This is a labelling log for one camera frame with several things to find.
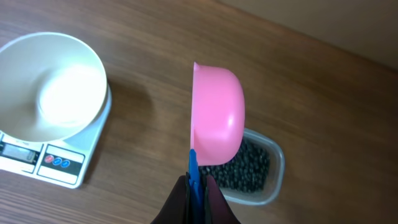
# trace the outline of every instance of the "white bowl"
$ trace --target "white bowl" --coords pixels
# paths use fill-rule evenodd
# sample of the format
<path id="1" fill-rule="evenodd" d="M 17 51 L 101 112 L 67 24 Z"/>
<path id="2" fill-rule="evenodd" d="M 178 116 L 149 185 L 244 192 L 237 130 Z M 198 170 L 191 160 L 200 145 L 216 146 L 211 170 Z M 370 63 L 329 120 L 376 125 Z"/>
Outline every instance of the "white bowl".
<path id="1" fill-rule="evenodd" d="M 97 54 L 66 34 L 39 32 L 0 49 L 0 130 L 29 142 L 68 138 L 103 104 L 107 81 Z"/>

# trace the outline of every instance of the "clear plastic container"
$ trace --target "clear plastic container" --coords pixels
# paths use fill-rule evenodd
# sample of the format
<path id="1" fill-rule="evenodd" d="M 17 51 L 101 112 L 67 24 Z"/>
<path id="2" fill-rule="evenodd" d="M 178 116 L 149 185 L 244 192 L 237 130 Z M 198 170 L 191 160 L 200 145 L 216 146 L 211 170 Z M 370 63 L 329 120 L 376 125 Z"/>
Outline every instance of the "clear plastic container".
<path id="1" fill-rule="evenodd" d="M 226 200 L 243 205 L 266 205 L 279 194 L 285 171 L 285 157 L 282 149 L 273 140 L 245 128 L 243 138 L 261 146 L 269 154 L 269 170 L 262 192 L 243 193 L 221 188 Z"/>

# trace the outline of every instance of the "blue button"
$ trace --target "blue button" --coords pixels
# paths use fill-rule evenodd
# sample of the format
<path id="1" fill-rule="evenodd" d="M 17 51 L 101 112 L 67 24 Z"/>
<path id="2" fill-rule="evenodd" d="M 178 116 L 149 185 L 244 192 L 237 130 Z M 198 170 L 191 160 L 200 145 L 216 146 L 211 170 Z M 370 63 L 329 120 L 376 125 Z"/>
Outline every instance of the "blue button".
<path id="1" fill-rule="evenodd" d="M 70 161 L 69 160 L 65 160 L 61 163 L 61 167 L 62 168 L 67 168 L 70 165 Z"/>
<path id="2" fill-rule="evenodd" d="M 52 164 L 57 166 L 57 165 L 61 164 L 61 162 L 62 162 L 62 159 L 58 157 L 52 161 Z"/>

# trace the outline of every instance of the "wood grain surface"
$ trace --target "wood grain surface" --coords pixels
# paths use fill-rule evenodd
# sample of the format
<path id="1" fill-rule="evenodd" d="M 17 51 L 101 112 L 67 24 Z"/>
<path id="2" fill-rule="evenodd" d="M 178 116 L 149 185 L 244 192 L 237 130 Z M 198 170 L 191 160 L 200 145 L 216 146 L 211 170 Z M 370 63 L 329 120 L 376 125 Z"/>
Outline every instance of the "wood grain surface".
<path id="1" fill-rule="evenodd" d="M 396 72 L 210 0 L 0 0 L 0 45 L 37 31 L 90 45 L 113 105 L 80 189 L 0 171 L 0 223 L 151 222 L 187 170 L 193 61 L 236 74 L 285 154 L 242 223 L 398 223 Z"/>

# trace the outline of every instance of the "pink scoop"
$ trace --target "pink scoop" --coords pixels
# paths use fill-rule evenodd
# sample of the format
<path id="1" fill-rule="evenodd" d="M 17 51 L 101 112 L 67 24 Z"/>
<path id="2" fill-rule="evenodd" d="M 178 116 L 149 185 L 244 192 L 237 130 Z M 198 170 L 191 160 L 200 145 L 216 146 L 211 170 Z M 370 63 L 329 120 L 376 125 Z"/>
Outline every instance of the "pink scoop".
<path id="1" fill-rule="evenodd" d="M 225 68 L 193 65 L 191 149 L 199 166 L 220 165 L 237 153 L 244 130 L 244 97 Z"/>

